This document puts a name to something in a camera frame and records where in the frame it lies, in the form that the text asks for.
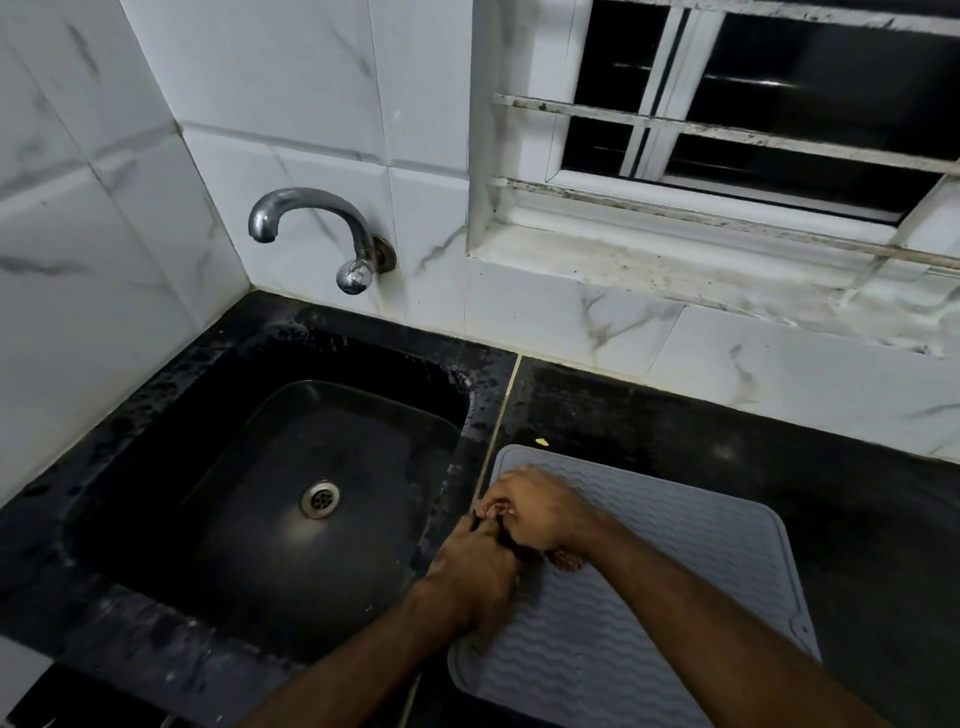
chrome faucet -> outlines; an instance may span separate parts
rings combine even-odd
[[[348,260],[337,271],[337,285],[344,293],[351,296],[363,293],[373,283],[374,273],[388,273],[396,267],[396,252],[390,243],[370,232],[360,210],[342,197],[313,187],[285,187],[261,197],[250,211],[247,223],[250,237],[258,243],[274,242],[283,213],[301,207],[336,212],[347,221],[356,258]]]

wall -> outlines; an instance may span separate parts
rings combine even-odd
[[[516,259],[475,245],[503,123],[485,99],[523,34],[504,22],[516,0],[122,1],[254,285],[960,459],[953,359],[554,275],[547,232]],[[360,207],[396,245],[398,271],[342,294],[348,231],[323,212],[290,213],[276,243],[251,241],[253,203],[291,184]]]
[[[117,0],[0,31],[2,504],[249,284]]]

gray silicone mat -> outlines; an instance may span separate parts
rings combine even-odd
[[[491,482],[526,463],[563,476],[820,659],[786,529],[770,508],[520,445],[497,454]],[[569,574],[544,564],[527,574],[487,652],[463,638],[450,646],[447,666],[460,690],[567,728],[710,726],[591,566]]]

hand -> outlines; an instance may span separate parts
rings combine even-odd
[[[463,629],[491,634],[509,611],[519,562],[496,541],[495,522],[482,522],[470,531],[472,524],[472,515],[460,519],[421,583],[454,603]]]
[[[597,518],[596,509],[563,478],[529,465],[501,475],[477,502],[476,514],[503,516],[514,541],[541,551],[580,551],[581,536]]]

drain strainer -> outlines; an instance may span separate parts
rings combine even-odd
[[[308,519],[325,519],[339,503],[340,489],[326,480],[314,483],[300,496],[300,510]]]

